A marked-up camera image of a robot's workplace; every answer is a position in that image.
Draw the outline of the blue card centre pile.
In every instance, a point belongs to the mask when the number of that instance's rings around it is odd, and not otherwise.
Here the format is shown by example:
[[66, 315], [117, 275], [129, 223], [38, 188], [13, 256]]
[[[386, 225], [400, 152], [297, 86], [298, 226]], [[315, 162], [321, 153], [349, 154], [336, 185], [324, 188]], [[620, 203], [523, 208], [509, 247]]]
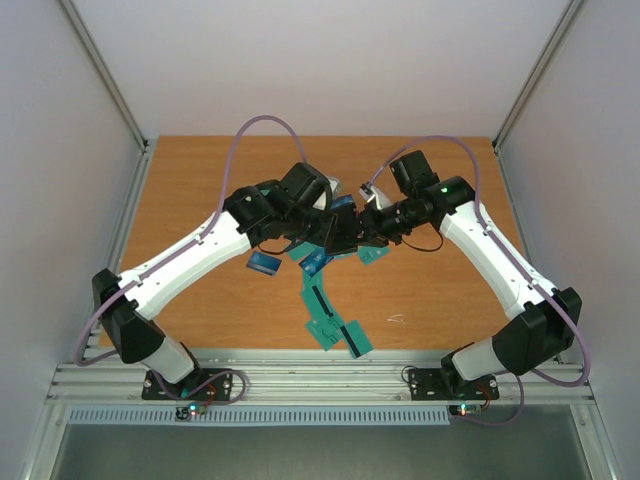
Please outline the blue card centre pile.
[[334, 256], [326, 253], [324, 248], [317, 248], [299, 262], [302, 271], [309, 277], [314, 277], [324, 269]]

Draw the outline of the teal card near black card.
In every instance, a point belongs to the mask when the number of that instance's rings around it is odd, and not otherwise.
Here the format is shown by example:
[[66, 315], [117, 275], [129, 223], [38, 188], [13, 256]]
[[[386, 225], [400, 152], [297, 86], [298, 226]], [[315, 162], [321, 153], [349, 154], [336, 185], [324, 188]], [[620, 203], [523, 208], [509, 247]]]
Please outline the teal card near black card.
[[389, 252], [390, 249], [388, 247], [360, 246], [357, 256], [364, 265], [371, 265]]

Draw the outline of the long teal card with stripe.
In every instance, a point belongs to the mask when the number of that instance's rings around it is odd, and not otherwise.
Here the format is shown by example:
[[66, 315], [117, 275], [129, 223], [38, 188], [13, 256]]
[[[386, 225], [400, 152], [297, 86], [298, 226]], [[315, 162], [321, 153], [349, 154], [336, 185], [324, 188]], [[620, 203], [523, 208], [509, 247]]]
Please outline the long teal card with stripe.
[[302, 273], [301, 298], [312, 321], [337, 319], [338, 313], [328, 299], [322, 272], [310, 276]]

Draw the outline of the teal VIP card front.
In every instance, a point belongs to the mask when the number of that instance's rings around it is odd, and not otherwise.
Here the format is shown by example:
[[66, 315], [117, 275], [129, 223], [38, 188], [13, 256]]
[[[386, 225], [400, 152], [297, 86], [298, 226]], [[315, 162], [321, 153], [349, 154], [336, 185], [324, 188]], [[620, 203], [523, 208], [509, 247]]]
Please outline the teal VIP card front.
[[340, 325], [331, 319], [311, 319], [306, 323], [306, 328], [324, 351], [343, 340]]

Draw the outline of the aluminium front rail frame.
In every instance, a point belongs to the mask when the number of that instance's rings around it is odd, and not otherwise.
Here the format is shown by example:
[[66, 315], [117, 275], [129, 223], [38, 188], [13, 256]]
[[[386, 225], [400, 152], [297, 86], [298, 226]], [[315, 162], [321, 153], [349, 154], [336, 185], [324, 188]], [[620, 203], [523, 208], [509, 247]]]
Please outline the aluminium front rail frame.
[[[401, 405], [411, 396], [408, 367], [436, 367], [442, 350], [375, 350], [354, 359], [345, 350], [204, 349], [194, 351], [204, 367], [245, 372], [249, 388], [242, 405]], [[140, 404], [145, 368], [117, 358], [90, 367], [56, 367], [49, 404]]]

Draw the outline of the left aluminium corner post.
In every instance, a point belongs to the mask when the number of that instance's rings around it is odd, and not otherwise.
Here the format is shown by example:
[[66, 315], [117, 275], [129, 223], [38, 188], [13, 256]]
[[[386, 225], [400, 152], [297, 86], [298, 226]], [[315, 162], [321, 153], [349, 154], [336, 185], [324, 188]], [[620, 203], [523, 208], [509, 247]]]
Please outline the left aluminium corner post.
[[141, 152], [145, 152], [149, 141], [142, 133], [137, 120], [135, 119], [121, 89], [117, 85], [115, 78], [113, 77], [100, 49], [94, 40], [87, 24], [85, 23], [82, 15], [72, 0], [57, 0], [56, 4], [61, 9], [61, 12], [66, 17], [71, 30], [79, 41], [82, 49], [84, 50], [87, 58], [89, 59], [92, 67], [96, 71], [100, 81], [109, 94], [112, 102], [122, 117], [126, 127], [128, 128], [132, 138]]

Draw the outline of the teal chip card centre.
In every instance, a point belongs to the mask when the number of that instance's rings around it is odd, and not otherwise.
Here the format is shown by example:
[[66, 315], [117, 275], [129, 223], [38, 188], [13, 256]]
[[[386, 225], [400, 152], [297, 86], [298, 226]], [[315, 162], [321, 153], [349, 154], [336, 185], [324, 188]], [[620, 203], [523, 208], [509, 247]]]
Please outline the teal chip card centre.
[[288, 256], [294, 262], [300, 262], [307, 256], [312, 254], [318, 249], [318, 246], [309, 242], [301, 243], [288, 252]]

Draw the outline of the left small circuit board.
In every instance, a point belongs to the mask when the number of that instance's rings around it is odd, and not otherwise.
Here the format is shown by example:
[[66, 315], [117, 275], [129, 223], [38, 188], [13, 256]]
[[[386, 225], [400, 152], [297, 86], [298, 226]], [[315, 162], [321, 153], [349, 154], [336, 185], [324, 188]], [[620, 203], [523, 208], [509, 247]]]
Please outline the left small circuit board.
[[208, 407], [205, 404], [191, 403], [175, 409], [175, 419], [177, 421], [191, 421], [207, 413]]

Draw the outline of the black leather card holder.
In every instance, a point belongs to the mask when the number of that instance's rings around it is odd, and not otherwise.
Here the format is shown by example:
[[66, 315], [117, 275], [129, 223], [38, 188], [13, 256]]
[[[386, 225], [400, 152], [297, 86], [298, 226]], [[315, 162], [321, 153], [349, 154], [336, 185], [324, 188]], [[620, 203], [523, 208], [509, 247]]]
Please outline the black leather card holder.
[[330, 256], [345, 255], [357, 251], [360, 223], [357, 207], [346, 203], [331, 210], [333, 222], [325, 251]]

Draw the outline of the dark blue card left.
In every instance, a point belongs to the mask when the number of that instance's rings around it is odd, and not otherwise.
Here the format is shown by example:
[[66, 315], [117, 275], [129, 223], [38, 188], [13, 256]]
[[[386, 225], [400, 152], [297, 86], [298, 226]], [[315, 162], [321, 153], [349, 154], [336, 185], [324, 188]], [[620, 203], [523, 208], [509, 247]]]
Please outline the dark blue card left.
[[274, 256], [254, 251], [249, 257], [246, 266], [254, 271], [275, 276], [282, 264], [282, 261]]

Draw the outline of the teal card black stripe front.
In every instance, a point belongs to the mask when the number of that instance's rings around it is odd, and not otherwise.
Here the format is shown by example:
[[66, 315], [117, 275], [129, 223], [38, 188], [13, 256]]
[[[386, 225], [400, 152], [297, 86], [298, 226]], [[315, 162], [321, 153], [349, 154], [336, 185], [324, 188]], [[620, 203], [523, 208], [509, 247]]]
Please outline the teal card black stripe front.
[[342, 325], [340, 331], [354, 359], [363, 357], [374, 349], [364, 329], [357, 320]]

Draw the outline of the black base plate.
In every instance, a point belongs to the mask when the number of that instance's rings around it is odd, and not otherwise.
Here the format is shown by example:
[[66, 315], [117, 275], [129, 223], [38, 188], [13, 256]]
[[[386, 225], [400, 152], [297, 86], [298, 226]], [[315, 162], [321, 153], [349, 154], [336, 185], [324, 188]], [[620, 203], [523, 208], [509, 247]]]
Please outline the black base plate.
[[401, 373], [413, 401], [484, 401], [498, 400], [497, 380], [492, 375], [480, 377], [451, 393], [437, 368], [407, 366]]
[[148, 371], [143, 381], [141, 398], [158, 401], [228, 401], [234, 386], [230, 370], [200, 368], [177, 383]]

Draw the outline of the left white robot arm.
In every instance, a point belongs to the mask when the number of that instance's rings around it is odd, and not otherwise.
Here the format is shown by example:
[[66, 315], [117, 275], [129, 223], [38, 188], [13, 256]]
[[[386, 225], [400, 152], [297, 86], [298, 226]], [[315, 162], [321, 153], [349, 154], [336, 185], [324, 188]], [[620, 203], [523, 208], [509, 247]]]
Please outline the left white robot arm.
[[298, 162], [280, 180], [237, 189], [220, 213], [151, 260], [120, 274], [96, 274], [99, 322], [122, 362], [155, 371], [179, 398], [195, 395], [202, 381], [196, 360], [156, 317], [203, 276], [266, 240], [326, 240], [339, 190], [338, 179]]

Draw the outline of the small circuit board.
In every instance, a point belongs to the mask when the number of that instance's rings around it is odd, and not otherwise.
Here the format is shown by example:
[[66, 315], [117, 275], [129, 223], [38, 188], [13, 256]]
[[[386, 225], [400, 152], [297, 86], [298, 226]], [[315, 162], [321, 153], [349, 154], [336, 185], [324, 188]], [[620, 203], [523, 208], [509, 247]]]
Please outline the small circuit board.
[[449, 413], [452, 416], [457, 417], [468, 417], [473, 415], [478, 415], [485, 410], [485, 407], [480, 404], [467, 404], [462, 403], [458, 405], [450, 405]]
[[205, 404], [191, 403], [175, 409], [175, 419], [177, 421], [191, 421], [207, 413], [208, 407]]

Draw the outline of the right aluminium corner post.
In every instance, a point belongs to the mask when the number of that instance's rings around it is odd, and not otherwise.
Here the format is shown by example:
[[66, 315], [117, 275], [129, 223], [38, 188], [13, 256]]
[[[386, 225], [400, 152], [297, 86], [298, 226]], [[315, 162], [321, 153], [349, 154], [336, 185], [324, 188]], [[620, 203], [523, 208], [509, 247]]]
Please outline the right aluminium corner post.
[[520, 88], [505, 119], [492, 140], [493, 150], [496, 155], [501, 153], [502, 147], [515, 128], [519, 118], [524, 113], [526, 106], [531, 101], [540, 82], [552, 65], [558, 51], [570, 34], [586, 4], [586, 0], [570, 0], [566, 2], [551, 33], [536, 57], [524, 84]]

